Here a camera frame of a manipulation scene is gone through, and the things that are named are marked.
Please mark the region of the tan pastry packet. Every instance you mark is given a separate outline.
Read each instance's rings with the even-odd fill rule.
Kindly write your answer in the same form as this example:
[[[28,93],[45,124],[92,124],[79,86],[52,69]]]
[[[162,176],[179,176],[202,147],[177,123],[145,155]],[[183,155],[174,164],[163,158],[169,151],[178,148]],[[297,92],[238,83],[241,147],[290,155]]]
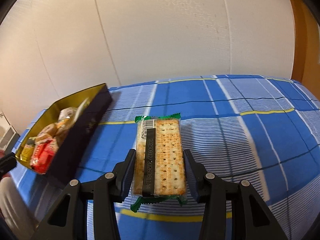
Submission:
[[[42,129],[42,131],[37,135],[35,142],[39,143],[43,140],[47,140],[50,138],[53,138],[54,135],[56,135],[57,132],[57,123],[52,123],[47,125]]]

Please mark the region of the green cracker packet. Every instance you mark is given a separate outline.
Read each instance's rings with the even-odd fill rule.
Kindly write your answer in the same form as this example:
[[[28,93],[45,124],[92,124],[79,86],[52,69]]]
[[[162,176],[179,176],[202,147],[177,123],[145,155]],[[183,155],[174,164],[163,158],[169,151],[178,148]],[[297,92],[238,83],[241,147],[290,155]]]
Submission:
[[[130,209],[175,199],[187,203],[187,184],[180,133],[181,114],[135,118],[136,160]]]

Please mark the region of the clear orange nut packet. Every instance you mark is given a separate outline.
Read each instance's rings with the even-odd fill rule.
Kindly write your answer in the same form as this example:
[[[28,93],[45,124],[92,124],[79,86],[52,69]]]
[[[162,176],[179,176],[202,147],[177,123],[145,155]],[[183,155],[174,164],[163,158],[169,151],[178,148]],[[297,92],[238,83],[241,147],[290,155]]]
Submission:
[[[61,110],[57,122],[57,128],[66,128],[71,125],[76,114],[76,107],[68,107]]]

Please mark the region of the yellow green snack packet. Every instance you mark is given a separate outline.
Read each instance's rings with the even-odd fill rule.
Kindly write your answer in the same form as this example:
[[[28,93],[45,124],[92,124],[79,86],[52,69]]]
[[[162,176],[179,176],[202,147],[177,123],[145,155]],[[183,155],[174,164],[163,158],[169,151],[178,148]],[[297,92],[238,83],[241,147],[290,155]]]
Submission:
[[[35,137],[30,137],[21,154],[20,154],[20,161],[22,162],[25,162],[25,163],[29,163],[30,162],[30,159],[31,159],[31,156],[33,155],[33,152],[34,152],[34,148],[35,148]]]

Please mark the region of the large red snack packet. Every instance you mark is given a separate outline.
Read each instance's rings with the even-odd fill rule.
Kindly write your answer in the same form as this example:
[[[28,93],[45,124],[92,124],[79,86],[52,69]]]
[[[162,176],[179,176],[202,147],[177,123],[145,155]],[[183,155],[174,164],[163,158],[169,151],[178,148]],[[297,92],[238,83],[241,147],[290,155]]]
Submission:
[[[45,174],[58,149],[59,146],[55,138],[38,142],[35,145],[33,155],[31,156],[31,168],[39,174]]]

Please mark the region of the gold tin box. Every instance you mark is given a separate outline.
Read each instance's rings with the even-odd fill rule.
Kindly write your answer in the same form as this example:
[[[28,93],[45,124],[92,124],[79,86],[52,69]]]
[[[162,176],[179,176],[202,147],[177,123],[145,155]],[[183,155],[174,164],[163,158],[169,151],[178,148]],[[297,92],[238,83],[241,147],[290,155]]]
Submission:
[[[50,183],[64,187],[74,178],[81,158],[91,140],[99,121],[102,119],[107,108],[112,103],[107,84],[102,83],[70,94],[54,102],[32,124],[31,128],[19,140],[15,153],[16,160],[34,171],[30,162],[20,161],[20,154],[30,137],[37,137],[44,127],[57,123],[61,110],[68,107],[76,107],[77,111],[70,126],[57,128],[56,139],[59,149],[53,158],[50,167],[45,174],[36,174],[46,177]]]

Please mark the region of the blue plaid tablecloth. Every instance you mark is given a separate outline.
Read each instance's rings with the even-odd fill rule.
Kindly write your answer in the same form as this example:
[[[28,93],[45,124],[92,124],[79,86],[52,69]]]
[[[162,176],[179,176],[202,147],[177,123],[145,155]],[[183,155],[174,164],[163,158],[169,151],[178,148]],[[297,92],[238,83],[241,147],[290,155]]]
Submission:
[[[113,87],[76,179],[95,180],[136,145],[135,117],[181,114],[184,148],[207,171],[250,181],[288,239],[319,224],[319,97],[286,78],[213,75]]]

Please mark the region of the wooden door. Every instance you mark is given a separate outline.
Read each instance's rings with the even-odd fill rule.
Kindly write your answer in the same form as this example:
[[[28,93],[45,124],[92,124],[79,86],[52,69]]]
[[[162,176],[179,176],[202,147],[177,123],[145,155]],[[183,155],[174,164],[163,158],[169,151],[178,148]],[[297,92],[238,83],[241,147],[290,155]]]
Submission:
[[[295,24],[292,79],[315,90],[319,83],[318,23],[303,0],[290,0]]]

